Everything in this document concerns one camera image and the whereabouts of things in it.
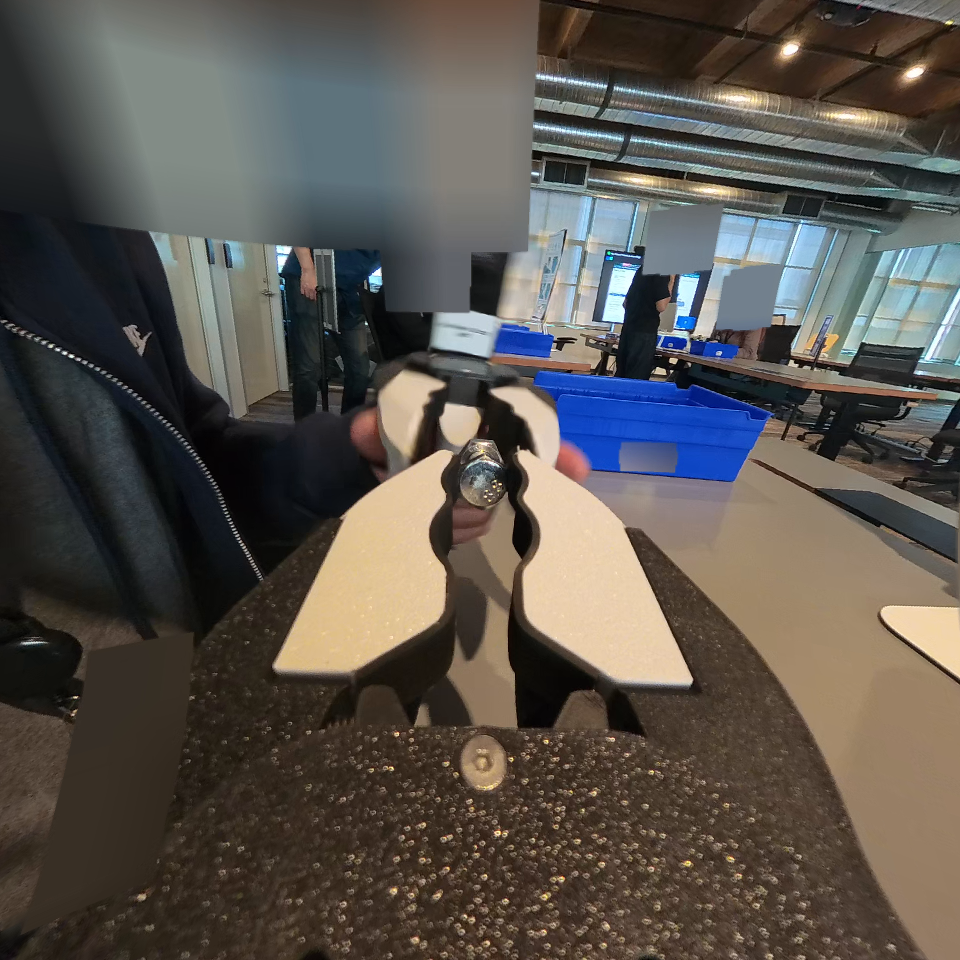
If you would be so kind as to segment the person's left hand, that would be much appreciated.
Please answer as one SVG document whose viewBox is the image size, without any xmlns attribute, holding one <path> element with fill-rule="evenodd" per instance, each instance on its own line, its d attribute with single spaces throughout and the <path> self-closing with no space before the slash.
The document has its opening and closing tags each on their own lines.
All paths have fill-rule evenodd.
<svg viewBox="0 0 960 960">
<path fill-rule="evenodd" d="M 379 434 L 378 412 L 373 408 L 363 409 L 351 420 L 350 438 L 354 449 L 361 455 L 380 483 L 390 478 L 387 452 Z M 576 446 L 563 441 L 558 450 L 556 470 L 577 483 L 584 482 L 591 473 L 591 464 Z M 491 511 L 481 510 L 458 499 L 451 513 L 452 545 L 461 546 L 485 536 L 492 525 Z"/>
</svg>

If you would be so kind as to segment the printed banner stand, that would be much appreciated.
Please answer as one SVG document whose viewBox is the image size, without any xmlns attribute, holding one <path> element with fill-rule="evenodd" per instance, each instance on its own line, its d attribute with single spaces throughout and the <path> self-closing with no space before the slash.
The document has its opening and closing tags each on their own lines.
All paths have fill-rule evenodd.
<svg viewBox="0 0 960 960">
<path fill-rule="evenodd" d="M 532 314 L 532 321 L 538 324 L 541 330 L 546 329 L 546 315 L 557 282 L 567 236 L 568 230 L 565 228 L 551 233 L 547 237 L 543 248 L 543 259 Z"/>
</svg>

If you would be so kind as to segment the black tripod stand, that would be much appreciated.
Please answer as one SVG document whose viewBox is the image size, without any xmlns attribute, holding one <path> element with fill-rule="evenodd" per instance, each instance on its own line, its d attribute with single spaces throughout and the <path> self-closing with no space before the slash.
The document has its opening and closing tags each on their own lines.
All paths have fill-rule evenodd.
<svg viewBox="0 0 960 960">
<path fill-rule="evenodd" d="M 330 411 L 330 378 L 327 335 L 337 330 L 335 251 L 315 247 L 311 251 L 316 272 L 315 296 L 318 325 L 318 400 L 322 412 Z"/>
</svg>

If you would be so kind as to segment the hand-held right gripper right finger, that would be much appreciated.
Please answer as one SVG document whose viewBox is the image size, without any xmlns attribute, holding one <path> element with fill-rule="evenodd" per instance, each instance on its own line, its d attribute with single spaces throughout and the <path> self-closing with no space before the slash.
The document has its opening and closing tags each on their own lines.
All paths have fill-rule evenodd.
<svg viewBox="0 0 960 960">
<path fill-rule="evenodd" d="M 692 673 L 620 518 L 529 451 L 513 455 L 508 649 L 537 690 L 692 690 Z"/>
</svg>

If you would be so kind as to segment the wooden office desk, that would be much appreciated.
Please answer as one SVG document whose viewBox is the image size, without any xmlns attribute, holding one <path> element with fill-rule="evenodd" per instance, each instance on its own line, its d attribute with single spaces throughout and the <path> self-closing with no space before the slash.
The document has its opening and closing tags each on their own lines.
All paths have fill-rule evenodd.
<svg viewBox="0 0 960 960">
<path fill-rule="evenodd" d="M 656 351 L 656 356 L 664 361 L 673 362 L 675 368 L 684 365 L 690 372 L 693 372 L 694 369 L 711 369 L 733 377 L 776 383 L 808 393 L 850 394 L 898 399 L 908 403 L 937 402 L 940 400 L 940 393 L 937 390 L 916 389 L 881 381 L 863 380 L 824 369 L 771 364 L 761 361 L 743 361 L 738 358 L 717 358 L 660 348 Z"/>
<path fill-rule="evenodd" d="M 544 370 L 565 374 L 588 375 L 593 365 L 576 359 L 564 359 L 565 354 L 557 353 L 549 357 L 527 356 L 522 354 L 494 354 L 489 362 L 495 365 L 507 366 L 516 369 Z"/>
</svg>

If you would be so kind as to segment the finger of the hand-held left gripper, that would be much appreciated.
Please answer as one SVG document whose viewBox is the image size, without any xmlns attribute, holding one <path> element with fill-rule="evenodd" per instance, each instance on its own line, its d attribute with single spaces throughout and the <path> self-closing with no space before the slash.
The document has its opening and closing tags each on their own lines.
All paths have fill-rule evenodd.
<svg viewBox="0 0 960 960">
<path fill-rule="evenodd" d="M 534 385 L 503 385 L 490 390 L 490 400 L 507 408 L 517 439 L 508 446 L 530 450 L 539 460 L 558 460 L 560 426 L 553 397 Z"/>
<path fill-rule="evenodd" d="M 437 450 L 436 397 L 444 381 L 418 370 L 400 370 L 378 390 L 379 438 L 386 452 L 386 474 L 400 474 Z"/>
</svg>

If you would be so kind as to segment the silver hex bolt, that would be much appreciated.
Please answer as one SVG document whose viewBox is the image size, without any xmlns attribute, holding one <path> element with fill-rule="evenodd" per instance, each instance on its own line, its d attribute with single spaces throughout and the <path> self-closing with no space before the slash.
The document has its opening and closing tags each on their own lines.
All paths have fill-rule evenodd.
<svg viewBox="0 0 960 960">
<path fill-rule="evenodd" d="M 492 510 L 507 493 L 506 474 L 497 444 L 473 438 L 463 446 L 457 461 L 459 496 L 475 509 Z"/>
</svg>

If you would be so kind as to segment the black office chair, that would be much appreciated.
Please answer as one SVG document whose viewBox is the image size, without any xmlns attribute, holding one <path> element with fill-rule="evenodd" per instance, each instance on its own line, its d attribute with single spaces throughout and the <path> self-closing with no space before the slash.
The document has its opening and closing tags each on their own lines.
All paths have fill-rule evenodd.
<svg viewBox="0 0 960 960">
<path fill-rule="evenodd" d="M 923 348 L 863 342 L 851 363 L 841 372 L 846 378 L 909 387 L 920 362 Z M 824 437 L 840 415 L 850 414 L 852 432 L 848 441 L 863 451 L 861 460 L 872 464 L 876 459 L 887 459 L 890 453 L 881 450 L 860 429 L 861 426 L 880 427 L 904 420 L 910 401 L 873 393 L 827 392 L 821 395 L 821 412 L 812 428 L 798 435 L 799 441 Z"/>
</svg>

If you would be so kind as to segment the large computer monitor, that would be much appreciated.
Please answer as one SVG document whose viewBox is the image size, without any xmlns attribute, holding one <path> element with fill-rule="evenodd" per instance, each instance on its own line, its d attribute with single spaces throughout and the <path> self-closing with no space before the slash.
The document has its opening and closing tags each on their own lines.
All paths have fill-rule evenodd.
<svg viewBox="0 0 960 960">
<path fill-rule="evenodd" d="M 627 251 L 604 250 L 591 321 L 595 327 L 606 327 L 609 332 L 614 332 L 622 326 L 623 305 L 644 260 L 644 246 L 635 246 Z M 693 322 L 700 316 L 712 273 L 711 270 L 702 270 L 678 277 L 671 295 L 671 304 L 675 309 L 673 313 L 667 313 L 661 321 L 662 325 L 672 324 L 673 329 L 678 330 L 694 329 Z"/>
</svg>

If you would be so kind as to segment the white rounded flat pad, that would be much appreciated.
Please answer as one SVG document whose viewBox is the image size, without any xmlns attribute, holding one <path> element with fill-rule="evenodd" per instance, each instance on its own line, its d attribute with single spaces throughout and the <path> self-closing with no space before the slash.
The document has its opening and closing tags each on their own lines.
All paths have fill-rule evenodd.
<svg viewBox="0 0 960 960">
<path fill-rule="evenodd" d="M 884 627 L 959 682 L 958 606 L 883 606 Z"/>
</svg>

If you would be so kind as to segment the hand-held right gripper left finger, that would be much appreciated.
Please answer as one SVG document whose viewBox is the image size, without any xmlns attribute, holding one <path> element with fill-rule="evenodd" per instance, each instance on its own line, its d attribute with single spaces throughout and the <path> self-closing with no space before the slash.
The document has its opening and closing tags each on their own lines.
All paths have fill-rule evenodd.
<svg viewBox="0 0 960 960">
<path fill-rule="evenodd" d="M 278 677 L 380 682 L 424 653 L 450 666 L 453 454 L 391 477 L 343 517 L 273 663 Z"/>
</svg>

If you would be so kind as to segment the person's navy zip jacket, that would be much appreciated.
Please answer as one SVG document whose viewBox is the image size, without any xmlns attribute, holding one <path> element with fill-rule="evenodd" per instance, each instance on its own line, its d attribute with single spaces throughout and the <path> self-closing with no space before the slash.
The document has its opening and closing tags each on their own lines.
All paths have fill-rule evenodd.
<svg viewBox="0 0 960 960">
<path fill-rule="evenodd" d="M 66 356 L 152 449 L 151 474 L 202 614 L 202 635 L 265 573 L 210 470 L 239 420 L 191 371 L 166 272 L 144 231 L 2 213 L 2 332 Z"/>
</svg>

